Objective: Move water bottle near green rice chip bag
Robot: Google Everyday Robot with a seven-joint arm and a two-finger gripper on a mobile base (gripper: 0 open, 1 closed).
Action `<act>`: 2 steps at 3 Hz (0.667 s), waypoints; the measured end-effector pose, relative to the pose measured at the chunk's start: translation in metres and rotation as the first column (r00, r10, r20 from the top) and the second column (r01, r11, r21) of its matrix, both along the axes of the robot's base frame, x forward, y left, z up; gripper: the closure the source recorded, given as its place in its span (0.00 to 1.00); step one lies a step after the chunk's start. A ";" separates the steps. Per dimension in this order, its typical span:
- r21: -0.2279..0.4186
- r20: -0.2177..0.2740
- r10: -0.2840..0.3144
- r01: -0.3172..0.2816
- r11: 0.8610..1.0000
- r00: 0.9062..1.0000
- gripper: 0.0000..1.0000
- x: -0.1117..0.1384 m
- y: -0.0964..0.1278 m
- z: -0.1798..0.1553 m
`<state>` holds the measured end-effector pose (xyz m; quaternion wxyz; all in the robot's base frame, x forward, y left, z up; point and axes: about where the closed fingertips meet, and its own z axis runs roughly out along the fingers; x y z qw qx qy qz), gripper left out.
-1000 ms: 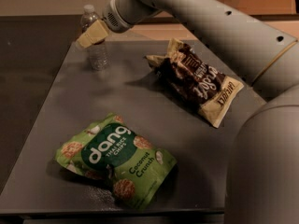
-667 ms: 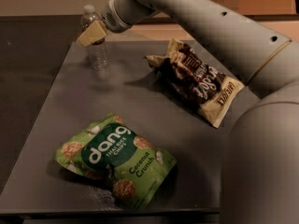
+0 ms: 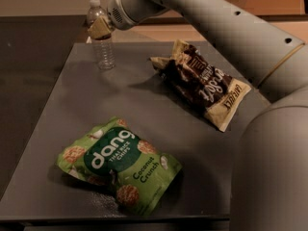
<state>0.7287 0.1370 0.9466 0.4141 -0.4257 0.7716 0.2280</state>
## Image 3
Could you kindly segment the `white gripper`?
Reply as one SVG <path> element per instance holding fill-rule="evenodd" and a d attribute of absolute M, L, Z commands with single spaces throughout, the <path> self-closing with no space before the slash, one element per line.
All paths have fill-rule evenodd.
<path fill-rule="evenodd" d="M 167 8 L 151 0 L 110 0 L 107 6 L 107 14 L 110 23 L 119 30 L 129 30 L 139 25 L 146 19 L 167 12 Z M 108 38 L 112 30 L 101 15 L 96 18 L 88 28 L 92 39 Z"/>

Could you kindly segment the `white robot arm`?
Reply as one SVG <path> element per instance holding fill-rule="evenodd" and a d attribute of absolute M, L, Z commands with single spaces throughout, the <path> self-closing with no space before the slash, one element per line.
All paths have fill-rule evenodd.
<path fill-rule="evenodd" d="M 308 45 L 225 0 L 109 0 L 128 30 L 180 14 L 267 102 L 236 147 L 229 231 L 308 231 Z"/>

